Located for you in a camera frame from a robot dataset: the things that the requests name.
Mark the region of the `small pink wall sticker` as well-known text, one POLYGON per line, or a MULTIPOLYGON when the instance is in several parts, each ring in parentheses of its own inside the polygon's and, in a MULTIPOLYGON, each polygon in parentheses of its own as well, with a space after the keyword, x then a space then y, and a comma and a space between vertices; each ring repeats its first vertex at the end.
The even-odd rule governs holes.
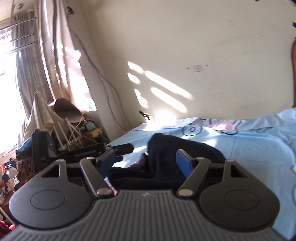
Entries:
POLYGON ((202 65, 195 65, 195 66, 193 66, 193 71, 194 72, 201 72, 201 71, 203 71, 202 65))

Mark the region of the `grey beige window curtain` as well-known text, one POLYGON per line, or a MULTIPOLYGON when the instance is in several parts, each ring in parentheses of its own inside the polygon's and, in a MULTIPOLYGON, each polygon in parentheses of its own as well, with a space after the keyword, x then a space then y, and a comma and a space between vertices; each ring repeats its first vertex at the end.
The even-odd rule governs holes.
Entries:
POLYGON ((11 28, 18 89, 26 116, 32 112, 35 92, 48 103, 64 98, 82 112, 96 110, 63 1, 35 3, 34 10, 13 16, 11 28))

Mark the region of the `brown hat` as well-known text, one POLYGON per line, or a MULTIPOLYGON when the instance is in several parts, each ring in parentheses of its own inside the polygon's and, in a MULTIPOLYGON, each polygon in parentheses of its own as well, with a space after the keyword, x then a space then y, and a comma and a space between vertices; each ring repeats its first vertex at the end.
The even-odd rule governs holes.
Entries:
POLYGON ((68 119, 70 123, 78 123, 84 120, 81 111, 65 98, 58 98, 48 106, 62 119, 68 119))

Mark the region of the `black tape on wall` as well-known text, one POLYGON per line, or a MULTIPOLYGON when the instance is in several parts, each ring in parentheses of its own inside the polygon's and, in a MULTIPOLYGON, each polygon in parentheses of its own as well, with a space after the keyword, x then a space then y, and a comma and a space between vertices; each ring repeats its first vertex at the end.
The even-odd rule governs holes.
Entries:
POLYGON ((143 111, 139 111, 139 113, 145 118, 145 120, 150 120, 150 115, 148 113, 144 113, 143 111))

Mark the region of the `brown seat cushion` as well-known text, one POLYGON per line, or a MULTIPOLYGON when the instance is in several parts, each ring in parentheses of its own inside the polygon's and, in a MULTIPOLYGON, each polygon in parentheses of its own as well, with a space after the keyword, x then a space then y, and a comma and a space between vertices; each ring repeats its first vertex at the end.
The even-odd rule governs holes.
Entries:
POLYGON ((291 49, 292 70, 293 70, 293 107, 296 106, 296 40, 293 41, 291 49))

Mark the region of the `light blue cartoon bed sheet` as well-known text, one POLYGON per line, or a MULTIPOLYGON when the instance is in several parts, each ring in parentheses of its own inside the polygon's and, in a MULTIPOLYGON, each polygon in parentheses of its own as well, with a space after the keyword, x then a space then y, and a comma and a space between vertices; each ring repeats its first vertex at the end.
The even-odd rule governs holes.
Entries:
POLYGON ((147 150, 155 133, 208 144, 238 162, 280 200, 274 229, 287 240, 295 236, 295 108, 251 120, 186 118, 169 123, 143 123, 110 143, 130 143, 131 154, 118 167, 128 167, 147 150))

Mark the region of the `black red white patterned sweater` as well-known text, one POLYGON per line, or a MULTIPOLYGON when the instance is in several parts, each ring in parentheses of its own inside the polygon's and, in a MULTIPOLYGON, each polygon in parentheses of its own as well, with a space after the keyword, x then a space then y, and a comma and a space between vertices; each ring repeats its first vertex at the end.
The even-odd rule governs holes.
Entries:
POLYGON ((185 176, 177 165, 176 153, 183 149, 191 157, 224 163, 224 155, 207 144, 156 133, 148 142, 147 153, 127 168, 113 167, 108 179, 116 190, 173 190, 184 183, 185 176))

